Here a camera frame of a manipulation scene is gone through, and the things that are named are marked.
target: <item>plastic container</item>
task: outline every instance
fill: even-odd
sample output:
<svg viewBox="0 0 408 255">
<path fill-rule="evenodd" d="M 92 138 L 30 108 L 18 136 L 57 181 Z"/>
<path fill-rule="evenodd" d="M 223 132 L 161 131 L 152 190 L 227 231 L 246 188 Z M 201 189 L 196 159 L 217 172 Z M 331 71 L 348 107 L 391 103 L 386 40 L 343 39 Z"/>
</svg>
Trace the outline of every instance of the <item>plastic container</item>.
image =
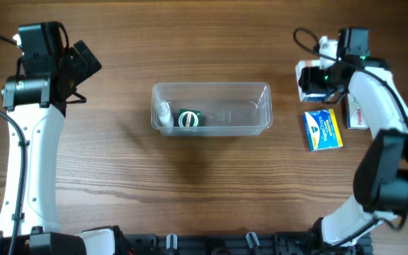
<svg viewBox="0 0 408 255">
<path fill-rule="evenodd" d="M 174 127 L 163 127 L 155 103 L 166 101 Z M 198 127 L 179 127 L 179 111 L 200 112 Z M 152 90 L 151 123 L 168 136 L 259 135 L 272 125 L 270 87 L 264 82 L 158 83 Z"/>
</svg>

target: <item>blue and yellow box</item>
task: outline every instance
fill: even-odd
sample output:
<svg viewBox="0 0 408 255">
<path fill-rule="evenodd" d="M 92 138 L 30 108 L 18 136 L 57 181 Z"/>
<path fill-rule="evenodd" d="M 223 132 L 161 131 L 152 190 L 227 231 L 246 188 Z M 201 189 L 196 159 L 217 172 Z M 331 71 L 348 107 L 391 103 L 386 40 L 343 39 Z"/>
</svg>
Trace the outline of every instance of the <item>blue and yellow box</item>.
<svg viewBox="0 0 408 255">
<path fill-rule="evenodd" d="M 311 151 L 343 146 L 333 109 L 303 113 Z"/>
</svg>

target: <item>brown wood surface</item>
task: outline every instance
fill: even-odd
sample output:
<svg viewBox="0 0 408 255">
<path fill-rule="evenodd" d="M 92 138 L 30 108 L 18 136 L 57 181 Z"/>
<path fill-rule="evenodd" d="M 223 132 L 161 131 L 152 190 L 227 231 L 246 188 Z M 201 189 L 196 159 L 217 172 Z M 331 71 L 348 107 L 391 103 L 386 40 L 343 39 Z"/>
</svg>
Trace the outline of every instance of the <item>brown wood surface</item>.
<svg viewBox="0 0 408 255">
<path fill-rule="evenodd" d="M 103 69 L 79 86 L 88 103 L 67 109 L 57 155 L 62 231 L 104 225 L 124 233 L 244 234 L 303 231 L 352 191 L 371 137 L 347 130 L 344 147 L 311 153 L 295 65 L 314 58 L 292 40 L 298 26 L 337 36 L 371 29 L 408 105 L 408 1 L 151 1 L 59 4 L 0 0 L 0 33 L 61 21 Z M 0 90 L 20 52 L 0 42 Z M 164 81 L 265 81 L 273 126 L 258 137 L 162 137 L 150 125 L 152 87 Z M 0 209 L 8 159 L 0 120 Z M 376 254 L 408 254 L 408 225 L 373 232 Z"/>
</svg>

